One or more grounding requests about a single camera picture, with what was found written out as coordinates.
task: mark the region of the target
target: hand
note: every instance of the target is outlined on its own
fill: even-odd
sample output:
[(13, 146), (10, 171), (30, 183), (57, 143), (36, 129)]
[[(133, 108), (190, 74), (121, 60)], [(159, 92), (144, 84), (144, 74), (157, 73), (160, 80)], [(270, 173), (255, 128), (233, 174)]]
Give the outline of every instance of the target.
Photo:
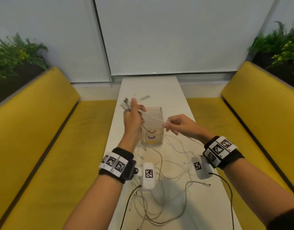
[(142, 124), (144, 120), (142, 118), (141, 112), (139, 110), (146, 111), (146, 107), (143, 105), (138, 105), (135, 98), (131, 100), (131, 112), (124, 112), (124, 124), (125, 133), (120, 141), (118, 147), (125, 149), (129, 152), (134, 151), (137, 143), (142, 138)]
[(208, 143), (215, 136), (184, 114), (169, 117), (162, 126), (166, 131), (171, 130), (175, 135), (181, 133), (187, 137), (197, 139), (203, 144)]

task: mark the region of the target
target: plastic container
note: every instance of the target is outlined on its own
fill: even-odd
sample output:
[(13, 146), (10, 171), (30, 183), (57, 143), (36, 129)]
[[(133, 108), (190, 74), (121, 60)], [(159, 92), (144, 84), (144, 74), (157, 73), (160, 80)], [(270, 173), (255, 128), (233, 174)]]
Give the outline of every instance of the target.
[[(161, 107), (149, 107), (147, 108), (146, 113), (156, 119), (163, 120), (163, 113)], [(142, 117), (145, 120), (144, 127), (142, 127), (142, 136), (141, 140), (142, 145), (147, 144), (163, 144), (164, 138), (164, 128), (162, 127), (163, 122), (155, 120), (148, 115), (142, 113)]]

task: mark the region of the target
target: person's right arm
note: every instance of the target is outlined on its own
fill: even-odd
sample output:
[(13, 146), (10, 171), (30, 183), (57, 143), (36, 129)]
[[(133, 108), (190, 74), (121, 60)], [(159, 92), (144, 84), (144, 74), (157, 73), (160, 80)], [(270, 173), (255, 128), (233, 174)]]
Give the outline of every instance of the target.
[[(166, 131), (171, 130), (176, 135), (181, 133), (203, 144), (215, 136), (185, 115), (169, 117), (163, 127)], [(246, 159), (240, 158), (230, 163), (224, 168), (224, 173), (265, 226), (277, 216), (294, 209), (294, 195)]]

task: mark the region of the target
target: green plant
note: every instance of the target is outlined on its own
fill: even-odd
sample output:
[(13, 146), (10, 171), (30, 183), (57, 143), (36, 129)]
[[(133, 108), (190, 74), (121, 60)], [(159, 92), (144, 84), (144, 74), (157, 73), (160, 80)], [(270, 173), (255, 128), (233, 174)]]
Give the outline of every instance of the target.
[(273, 53), (278, 54), (281, 52), (283, 46), (287, 42), (287, 32), (285, 25), (279, 21), (276, 21), (279, 27), (273, 30), (272, 33), (264, 36), (263, 34), (258, 35), (252, 46), (249, 48), (250, 52), (262, 52), (262, 53)]
[(294, 42), (288, 41), (280, 54), (273, 56), (276, 59), (271, 66), (282, 64), (283, 62), (292, 62), (294, 63)]
[(18, 33), (7, 41), (0, 38), (0, 80), (17, 76), (16, 66), (23, 64), (24, 61), (38, 65), (47, 69), (48, 65), (41, 57), (41, 51), (48, 51), (42, 43), (31, 43), (27, 38), (26, 42), (22, 40)]

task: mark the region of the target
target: planter box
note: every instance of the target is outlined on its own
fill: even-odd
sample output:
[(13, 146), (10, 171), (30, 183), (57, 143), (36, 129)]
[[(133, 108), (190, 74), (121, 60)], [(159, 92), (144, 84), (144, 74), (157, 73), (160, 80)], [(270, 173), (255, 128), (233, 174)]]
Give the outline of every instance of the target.
[(0, 103), (44, 71), (45, 69), (28, 62), (17, 66), (15, 72), (18, 76), (0, 81)]
[(272, 57), (270, 53), (258, 52), (252, 62), (294, 87), (294, 64), (284, 63), (268, 68), (274, 62)]

